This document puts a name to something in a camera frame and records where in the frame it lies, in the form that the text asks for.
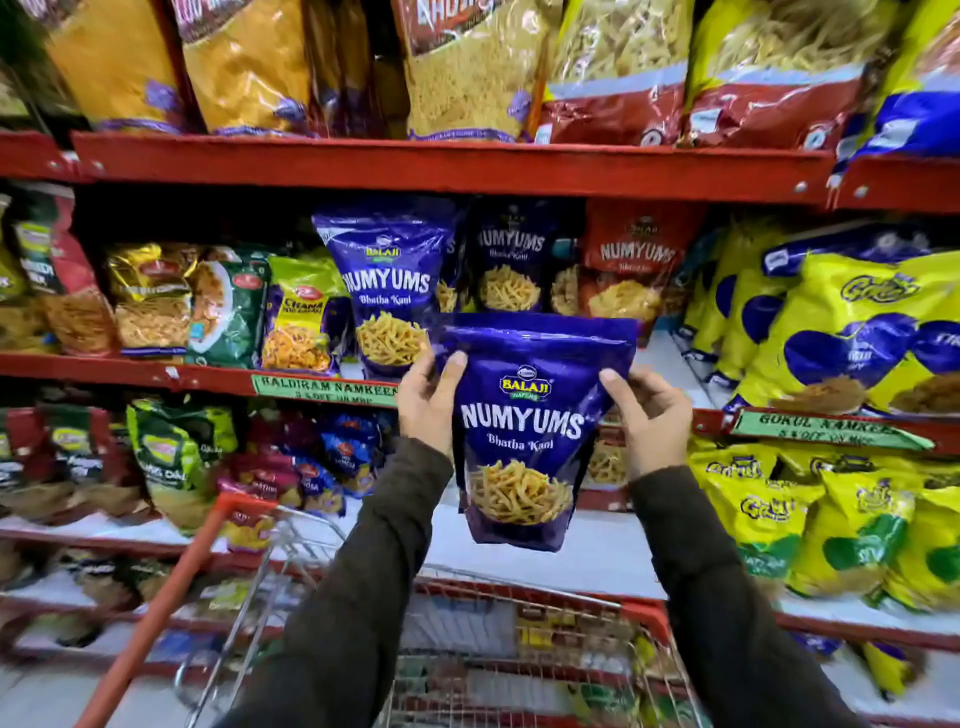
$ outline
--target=jacket sleeve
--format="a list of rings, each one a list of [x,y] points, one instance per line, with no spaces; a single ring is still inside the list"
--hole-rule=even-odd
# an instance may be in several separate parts
[[[866,725],[813,658],[782,632],[686,466],[630,484],[674,637],[717,728]]]
[[[369,728],[390,690],[403,616],[450,461],[403,438],[317,590],[287,620],[218,728]]]

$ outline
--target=metal cart basket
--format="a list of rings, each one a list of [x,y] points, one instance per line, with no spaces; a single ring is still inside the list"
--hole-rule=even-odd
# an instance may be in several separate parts
[[[191,654],[175,690],[192,728],[242,691],[282,621],[316,587],[346,535],[334,522],[222,494],[76,728],[103,728],[234,511],[272,520],[271,544],[222,648]],[[615,601],[425,565],[378,726],[707,728],[666,615]]]

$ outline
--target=human hand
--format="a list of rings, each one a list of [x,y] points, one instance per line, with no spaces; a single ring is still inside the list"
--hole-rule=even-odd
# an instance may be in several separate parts
[[[453,395],[467,368],[467,355],[451,355],[436,382],[431,378],[433,359],[433,350],[424,347],[396,388],[400,434],[416,437],[449,457],[453,447]]]
[[[634,387],[613,369],[600,372],[600,383],[620,408],[627,432],[630,479],[685,465],[693,421],[690,399],[654,372],[634,367],[630,381]]]

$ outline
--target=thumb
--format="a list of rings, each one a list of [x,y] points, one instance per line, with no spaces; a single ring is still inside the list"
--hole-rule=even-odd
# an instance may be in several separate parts
[[[444,373],[440,375],[440,381],[437,383],[437,389],[430,398],[432,404],[439,405],[445,410],[453,411],[453,395],[457,391],[457,385],[460,378],[467,369],[467,355],[463,352],[455,352],[446,360]]]
[[[634,390],[630,384],[620,374],[613,369],[604,369],[600,372],[600,383],[607,390],[616,406],[620,409],[620,416],[623,417],[623,424],[628,429],[640,427],[647,421],[647,414],[643,407],[636,401]]]

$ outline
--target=green price label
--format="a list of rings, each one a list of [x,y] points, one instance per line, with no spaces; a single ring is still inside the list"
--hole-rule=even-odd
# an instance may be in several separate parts
[[[252,375],[253,390],[265,397],[288,400],[332,401],[341,404],[366,404],[396,407],[393,384],[366,384],[341,379],[307,379],[299,376]]]
[[[742,409],[733,425],[734,435],[777,437],[809,443],[859,445],[870,448],[933,449],[934,443],[883,421],[863,422],[841,417],[784,415]]]

